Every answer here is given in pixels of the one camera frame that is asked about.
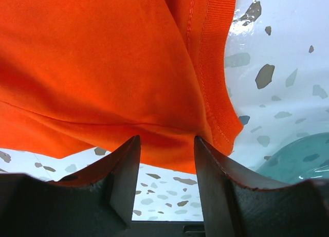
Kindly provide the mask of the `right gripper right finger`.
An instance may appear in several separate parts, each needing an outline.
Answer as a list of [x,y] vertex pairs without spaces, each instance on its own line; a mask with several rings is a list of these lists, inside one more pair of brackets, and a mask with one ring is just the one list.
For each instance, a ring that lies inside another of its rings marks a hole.
[[206,236],[328,236],[327,179],[285,184],[198,136],[194,159]]

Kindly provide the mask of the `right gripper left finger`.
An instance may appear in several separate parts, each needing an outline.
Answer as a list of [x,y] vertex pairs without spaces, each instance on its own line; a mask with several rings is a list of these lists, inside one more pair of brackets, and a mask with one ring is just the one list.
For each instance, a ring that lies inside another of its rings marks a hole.
[[124,236],[132,213],[141,142],[59,181],[1,175],[1,236]]

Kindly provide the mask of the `orange t shirt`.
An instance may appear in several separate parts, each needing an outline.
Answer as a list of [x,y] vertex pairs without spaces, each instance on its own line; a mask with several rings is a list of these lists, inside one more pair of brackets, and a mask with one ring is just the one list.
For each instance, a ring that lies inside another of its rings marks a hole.
[[141,161],[194,173],[243,126],[224,53],[236,0],[1,0],[1,147],[64,158],[141,138]]

